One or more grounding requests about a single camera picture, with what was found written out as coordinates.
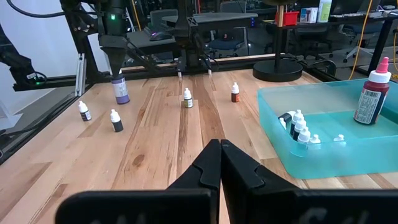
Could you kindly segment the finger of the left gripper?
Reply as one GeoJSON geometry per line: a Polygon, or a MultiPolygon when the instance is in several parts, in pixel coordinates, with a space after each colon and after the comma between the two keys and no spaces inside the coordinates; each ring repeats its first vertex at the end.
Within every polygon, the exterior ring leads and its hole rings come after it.
{"type": "Polygon", "coordinates": [[[124,63],[126,56],[125,48],[113,48],[111,53],[111,71],[113,76],[117,76],[124,63]]]}
{"type": "Polygon", "coordinates": [[[114,72],[113,72],[113,63],[111,61],[111,57],[109,56],[108,51],[104,47],[101,47],[101,50],[104,53],[104,57],[105,57],[106,64],[108,66],[109,73],[110,73],[110,75],[113,76],[114,72]]]}

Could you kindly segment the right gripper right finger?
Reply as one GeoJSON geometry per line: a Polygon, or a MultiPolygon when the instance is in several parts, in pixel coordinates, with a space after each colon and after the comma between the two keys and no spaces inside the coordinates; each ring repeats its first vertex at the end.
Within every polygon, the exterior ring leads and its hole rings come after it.
{"type": "Polygon", "coordinates": [[[398,224],[398,190],[304,190],[221,140],[232,224],[398,224]]]}

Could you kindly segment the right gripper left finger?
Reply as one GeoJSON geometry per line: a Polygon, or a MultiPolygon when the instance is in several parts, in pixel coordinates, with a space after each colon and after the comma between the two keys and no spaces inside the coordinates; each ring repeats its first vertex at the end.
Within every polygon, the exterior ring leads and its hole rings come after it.
{"type": "Polygon", "coordinates": [[[218,224],[221,144],[212,139],[165,190],[85,191],[65,199],[55,224],[218,224]]]}

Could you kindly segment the violet food coloring bottle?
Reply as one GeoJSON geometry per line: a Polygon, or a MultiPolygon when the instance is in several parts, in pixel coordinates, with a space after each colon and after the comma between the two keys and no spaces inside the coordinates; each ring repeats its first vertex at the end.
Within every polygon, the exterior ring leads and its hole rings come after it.
{"type": "Polygon", "coordinates": [[[114,89],[116,102],[119,105],[126,104],[130,101],[126,80],[123,74],[113,77],[111,80],[114,89]]]}

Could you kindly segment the small yellow-green dropper bottle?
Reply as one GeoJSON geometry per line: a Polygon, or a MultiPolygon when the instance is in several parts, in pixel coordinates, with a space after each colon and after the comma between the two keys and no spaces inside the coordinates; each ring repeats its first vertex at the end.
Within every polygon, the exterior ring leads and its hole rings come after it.
{"type": "Polygon", "coordinates": [[[185,88],[184,93],[183,93],[183,99],[184,99],[184,106],[186,108],[192,108],[193,107],[192,93],[189,90],[189,88],[185,88]]]}

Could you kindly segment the pink food coloring bottle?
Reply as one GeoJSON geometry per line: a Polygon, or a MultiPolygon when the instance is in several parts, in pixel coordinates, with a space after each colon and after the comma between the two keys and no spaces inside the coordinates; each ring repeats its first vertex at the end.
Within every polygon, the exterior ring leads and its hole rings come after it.
{"type": "Polygon", "coordinates": [[[358,107],[354,112],[354,120],[366,125],[375,124],[379,116],[387,93],[392,73],[388,71],[389,58],[384,57],[377,68],[369,74],[364,82],[358,101],[358,107]]]}

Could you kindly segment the dark grey desk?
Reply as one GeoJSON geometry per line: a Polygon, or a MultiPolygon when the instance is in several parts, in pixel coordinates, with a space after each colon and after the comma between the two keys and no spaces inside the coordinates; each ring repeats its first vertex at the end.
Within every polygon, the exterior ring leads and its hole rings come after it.
{"type": "Polygon", "coordinates": [[[174,39],[150,41],[144,31],[128,32],[127,37],[145,54],[157,54],[162,52],[178,52],[180,49],[174,39]]]}

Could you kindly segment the black computer mouse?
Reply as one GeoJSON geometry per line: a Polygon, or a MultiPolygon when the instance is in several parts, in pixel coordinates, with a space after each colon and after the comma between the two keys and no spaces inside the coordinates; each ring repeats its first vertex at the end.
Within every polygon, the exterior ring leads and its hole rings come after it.
{"type": "Polygon", "coordinates": [[[172,39],[172,38],[173,38],[172,34],[169,34],[166,31],[158,31],[158,32],[151,33],[149,40],[151,42],[154,42],[154,41],[167,40],[167,39],[172,39]]]}

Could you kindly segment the grey office chair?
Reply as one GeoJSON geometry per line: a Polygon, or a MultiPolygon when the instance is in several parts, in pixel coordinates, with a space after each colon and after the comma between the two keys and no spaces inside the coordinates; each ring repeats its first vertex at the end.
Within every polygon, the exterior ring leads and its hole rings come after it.
{"type": "Polygon", "coordinates": [[[161,9],[150,12],[150,24],[149,28],[152,31],[164,31],[168,30],[167,23],[162,19],[167,16],[176,16],[178,11],[176,9],[161,9]]]}

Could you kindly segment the teal translucent plastic bin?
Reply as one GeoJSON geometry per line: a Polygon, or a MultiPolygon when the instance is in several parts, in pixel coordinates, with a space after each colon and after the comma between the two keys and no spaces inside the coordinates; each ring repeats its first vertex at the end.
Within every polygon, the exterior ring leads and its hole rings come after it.
{"type": "Polygon", "coordinates": [[[392,82],[376,124],[363,125],[354,112],[364,80],[262,88],[257,91],[260,124],[287,172],[298,179],[398,171],[398,84],[392,82]],[[301,110],[319,150],[300,144],[278,117],[301,110]],[[339,134],[346,146],[333,141],[339,134]]]}

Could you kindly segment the blue seat office chair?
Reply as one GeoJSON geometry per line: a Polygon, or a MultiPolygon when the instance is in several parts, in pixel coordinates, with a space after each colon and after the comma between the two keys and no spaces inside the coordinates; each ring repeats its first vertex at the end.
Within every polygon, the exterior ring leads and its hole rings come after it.
{"type": "Polygon", "coordinates": [[[350,50],[349,52],[346,52],[346,57],[343,60],[343,63],[347,63],[348,59],[350,57],[355,58],[357,56],[357,51],[359,50],[360,52],[364,52],[366,54],[369,54],[370,56],[373,56],[374,50],[372,49],[367,49],[366,47],[363,47],[362,44],[364,44],[367,40],[370,40],[373,38],[376,34],[380,33],[382,29],[383,22],[373,22],[366,24],[365,29],[364,29],[364,37],[362,40],[362,43],[360,44],[360,37],[362,33],[362,24],[348,24],[344,25],[341,28],[341,33],[351,37],[350,43],[352,44],[353,41],[356,41],[356,46],[350,50]]]}
{"type": "MultiPolygon", "coordinates": [[[[224,1],[220,4],[220,12],[237,12],[246,13],[247,2],[245,0],[230,0],[224,1]]],[[[211,49],[213,58],[216,57],[217,51],[230,50],[231,55],[228,57],[237,57],[237,50],[246,47],[248,48],[248,35],[246,27],[234,27],[230,30],[218,30],[217,36],[214,40],[208,43],[211,49]]]]}

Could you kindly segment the grey table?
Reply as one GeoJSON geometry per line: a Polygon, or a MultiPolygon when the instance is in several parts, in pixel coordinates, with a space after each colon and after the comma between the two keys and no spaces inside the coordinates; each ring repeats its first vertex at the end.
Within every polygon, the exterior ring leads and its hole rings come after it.
{"type": "Polygon", "coordinates": [[[193,18],[197,22],[193,27],[197,31],[210,31],[219,29],[232,29],[235,27],[249,27],[252,19],[258,17],[256,13],[237,13],[237,12],[207,12],[194,14],[193,18]]]}

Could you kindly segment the red plastic bin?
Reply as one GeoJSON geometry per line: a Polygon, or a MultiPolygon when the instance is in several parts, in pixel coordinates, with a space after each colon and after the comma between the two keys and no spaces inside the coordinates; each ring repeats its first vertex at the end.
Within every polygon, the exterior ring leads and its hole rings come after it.
{"type": "Polygon", "coordinates": [[[282,27],[295,26],[297,24],[299,14],[299,11],[284,12],[282,27]]]}

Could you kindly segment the white cardboard box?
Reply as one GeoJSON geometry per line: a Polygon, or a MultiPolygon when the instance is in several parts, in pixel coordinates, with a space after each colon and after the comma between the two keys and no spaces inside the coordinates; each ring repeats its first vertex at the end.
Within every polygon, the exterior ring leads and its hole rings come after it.
{"type": "Polygon", "coordinates": [[[299,23],[312,24],[317,22],[318,8],[308,7],[301,8],[299,23]]]}

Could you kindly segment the white green bottle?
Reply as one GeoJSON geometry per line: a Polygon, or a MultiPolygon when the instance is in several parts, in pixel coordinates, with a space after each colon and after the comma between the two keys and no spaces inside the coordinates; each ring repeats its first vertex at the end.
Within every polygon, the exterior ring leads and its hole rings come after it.
{"type": "Polygon", "coordinates": [[[317,22],[325,23],[329,20],[332,0],[319,0],[317,22]]]}

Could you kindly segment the silver aluminium bracket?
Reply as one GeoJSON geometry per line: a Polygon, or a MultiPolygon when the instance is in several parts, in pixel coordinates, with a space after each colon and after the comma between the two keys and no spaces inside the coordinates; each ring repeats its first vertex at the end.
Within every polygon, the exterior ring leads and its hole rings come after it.
{"type": "Polygon", "coordinates": [[[78,55],[76,67],[75,96],[81,96],[85,92],[86,58],[85,54],[78,55]]]}

